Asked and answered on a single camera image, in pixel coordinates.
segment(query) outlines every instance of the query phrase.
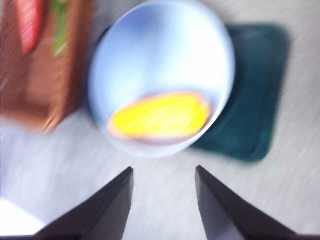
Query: brown box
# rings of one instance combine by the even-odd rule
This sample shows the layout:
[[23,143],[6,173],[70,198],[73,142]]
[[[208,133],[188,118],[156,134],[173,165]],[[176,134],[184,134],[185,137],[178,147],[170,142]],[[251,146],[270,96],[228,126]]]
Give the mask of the brown box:
[[1,0],[0,110],[41,132],[52,131],[74,112],[82,93],[86,53],[92,25],[93,0],[70,0],[67,7],[67,46],[54,56],[55,19],[45,0],[39,43],[23,55],[14,0]]

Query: white bowl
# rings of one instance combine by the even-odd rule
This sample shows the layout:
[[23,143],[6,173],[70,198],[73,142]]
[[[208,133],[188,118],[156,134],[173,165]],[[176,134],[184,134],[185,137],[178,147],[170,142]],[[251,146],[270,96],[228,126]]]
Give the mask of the white bowl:
[[[234,84],[235,56],[221,20],[187,0],[147,1],[121,17],[102,38],[89,76],[89,101],[101,131],[121,150],[141,157],[177,153],[197,141],[223,111]],[[148,144],[112,136],[115,111],[155,94],[195,90],[212,106],[196,135]]]

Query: green tray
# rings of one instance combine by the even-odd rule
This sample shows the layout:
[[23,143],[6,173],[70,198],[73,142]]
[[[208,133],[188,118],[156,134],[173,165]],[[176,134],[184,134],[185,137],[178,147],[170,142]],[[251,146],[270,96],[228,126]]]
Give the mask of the green tray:
[[236,58],[234,87],[220,117],[193,147],[261,160],[270,148],[289,41],[274,25],[229,26],[228,31]]

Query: yellow food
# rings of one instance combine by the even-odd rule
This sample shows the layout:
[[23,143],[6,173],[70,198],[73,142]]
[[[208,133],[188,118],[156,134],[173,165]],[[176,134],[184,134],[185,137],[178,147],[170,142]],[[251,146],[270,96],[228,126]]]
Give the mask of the yellow food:
[[186,138],[195,135],[211,114],[210,104],[194,91],[147,97],[114,113],[109,131],[131,139]]

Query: white surface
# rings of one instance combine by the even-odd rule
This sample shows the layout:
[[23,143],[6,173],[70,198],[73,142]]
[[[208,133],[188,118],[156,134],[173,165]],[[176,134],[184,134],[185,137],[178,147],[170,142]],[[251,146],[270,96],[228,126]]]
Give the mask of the white surface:
[[45,224],[15,205],[0,198],[0,236],[33,235]]

